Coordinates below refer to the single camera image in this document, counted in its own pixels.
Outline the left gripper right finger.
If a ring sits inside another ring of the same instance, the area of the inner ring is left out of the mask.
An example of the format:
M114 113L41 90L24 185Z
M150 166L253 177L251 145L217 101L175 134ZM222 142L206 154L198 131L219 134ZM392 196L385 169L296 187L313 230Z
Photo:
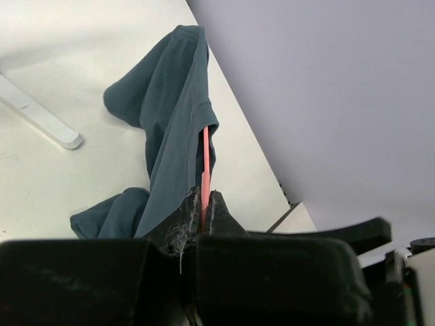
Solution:
M195 247L204 325L368 325L371 293L355 251L333 238L225 234L212 192Z

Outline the pink wire hanger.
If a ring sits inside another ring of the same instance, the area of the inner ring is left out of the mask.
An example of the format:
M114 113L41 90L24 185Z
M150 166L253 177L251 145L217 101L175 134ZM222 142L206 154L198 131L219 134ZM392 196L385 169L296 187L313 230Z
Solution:
M203 129L203 158L204 158L204 171L201 179L201 219L200 231L205 230L207 220L207 208L209 206L210 194L210 149L209 149L209 127Z

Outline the blue t shirt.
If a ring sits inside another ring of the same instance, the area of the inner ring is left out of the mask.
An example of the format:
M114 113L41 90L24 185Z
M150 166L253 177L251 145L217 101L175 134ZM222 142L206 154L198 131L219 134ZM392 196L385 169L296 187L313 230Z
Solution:
M203 130L219 126L208 89L209 49L201 26L177 26L103 102L114 117L145 133L148 189L130 187L70 218L78 238L138 238L171 215L204 170Z

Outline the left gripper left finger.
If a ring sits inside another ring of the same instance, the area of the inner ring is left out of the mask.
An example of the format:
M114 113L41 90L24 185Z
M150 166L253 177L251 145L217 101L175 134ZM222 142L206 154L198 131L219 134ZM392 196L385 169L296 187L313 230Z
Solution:
M201 192L144 238L1 245L2 325L197 325L184 250Z

